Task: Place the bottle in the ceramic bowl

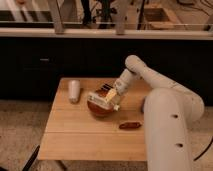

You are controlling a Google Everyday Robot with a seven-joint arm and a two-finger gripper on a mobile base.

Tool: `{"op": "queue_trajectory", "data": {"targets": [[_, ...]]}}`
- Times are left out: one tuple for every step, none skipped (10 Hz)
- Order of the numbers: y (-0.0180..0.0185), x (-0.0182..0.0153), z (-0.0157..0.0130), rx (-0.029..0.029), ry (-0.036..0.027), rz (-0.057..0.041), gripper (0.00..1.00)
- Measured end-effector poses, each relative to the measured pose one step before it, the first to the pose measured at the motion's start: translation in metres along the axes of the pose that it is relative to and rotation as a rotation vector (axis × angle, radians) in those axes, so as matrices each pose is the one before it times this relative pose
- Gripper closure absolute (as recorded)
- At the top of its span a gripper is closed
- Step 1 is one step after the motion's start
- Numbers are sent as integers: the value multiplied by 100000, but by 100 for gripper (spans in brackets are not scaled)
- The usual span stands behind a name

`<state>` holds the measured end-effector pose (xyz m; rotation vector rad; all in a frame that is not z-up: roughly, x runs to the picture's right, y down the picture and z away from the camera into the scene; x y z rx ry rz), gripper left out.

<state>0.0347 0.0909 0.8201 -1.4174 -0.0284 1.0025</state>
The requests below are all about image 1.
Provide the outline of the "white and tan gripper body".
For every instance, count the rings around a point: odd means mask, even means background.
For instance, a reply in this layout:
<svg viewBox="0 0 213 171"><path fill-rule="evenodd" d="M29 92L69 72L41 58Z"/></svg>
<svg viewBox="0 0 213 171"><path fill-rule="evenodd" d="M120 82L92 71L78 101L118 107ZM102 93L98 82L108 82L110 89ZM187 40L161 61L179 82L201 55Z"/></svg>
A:
<svg viewBox="0 0 213 171"><path fill-rule="evenodd" d="M109 90L107 96L105 97L105 101L107 103L113 103L114 105L117 106L117 110L120 108L120 96L116 94L116 91L114 89Z"/></svg>

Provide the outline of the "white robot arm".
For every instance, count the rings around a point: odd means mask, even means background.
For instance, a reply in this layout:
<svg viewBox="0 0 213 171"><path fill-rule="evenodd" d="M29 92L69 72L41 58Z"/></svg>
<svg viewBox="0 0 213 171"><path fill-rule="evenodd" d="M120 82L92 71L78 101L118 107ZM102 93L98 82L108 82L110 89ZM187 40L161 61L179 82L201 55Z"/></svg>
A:
<svg viewBox="0 0 213 171"><path fill-rule="evenodd" d="M96 114L117 111L132 81L144 79L151 87L143 105L148 171L194 171L187 125L202 117L203 99L136 55L128 56L125 66L107 94L88 94L89 109Z"/></svg>

